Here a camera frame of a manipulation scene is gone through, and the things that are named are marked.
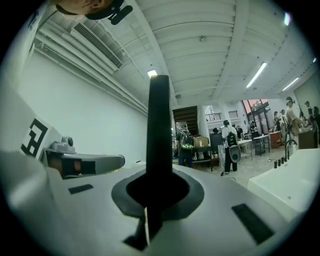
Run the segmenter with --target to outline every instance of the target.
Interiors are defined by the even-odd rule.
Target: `metal railing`
[[[237,118],[238,117],[238,111],[229,111],[229,117],[230,118]]]
[[[215,120],[222,120],[222,113],[214,113],[214,114],[206,114],[205,115],[206,121],[215,121]]]
[[[238,111],[229,111],[229,117],[230,118],[238,118]],[[210,122],[210,121],[216,121],[216,120],[222,120],[223,116],[222,113],[214,113],[214,114],[206,114],[205,115],[206,121]]]

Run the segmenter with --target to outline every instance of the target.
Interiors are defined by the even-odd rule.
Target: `camera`
[[[74,140],[70,136],[63,136],[61,141],[54,141],[50,147],[52,150],[61,153],[75,154]]]

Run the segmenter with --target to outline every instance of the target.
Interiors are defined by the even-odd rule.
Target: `cardboard box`
[[[202,147],[209,147],[209,139],[207,137],[198,137],[194,139],[194,146],[200,148],[200,141],[202,142]]]

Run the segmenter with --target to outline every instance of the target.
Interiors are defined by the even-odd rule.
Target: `staircase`
[[[175,109],[172,112],[175,123],[186,122],[188,130],[192,135],[199,133],[197,106]]]

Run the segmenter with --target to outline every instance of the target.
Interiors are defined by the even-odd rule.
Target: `air vent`
[[[73,28],[80,35],[82,35],[88,42],[90,42],[96,49],[99,50],[105,57],[107,57],[113,65],[118,69],[122,67],[122,62],[118,57],[103,43],[98,39],[86,26],[81,23],[78,23]]]

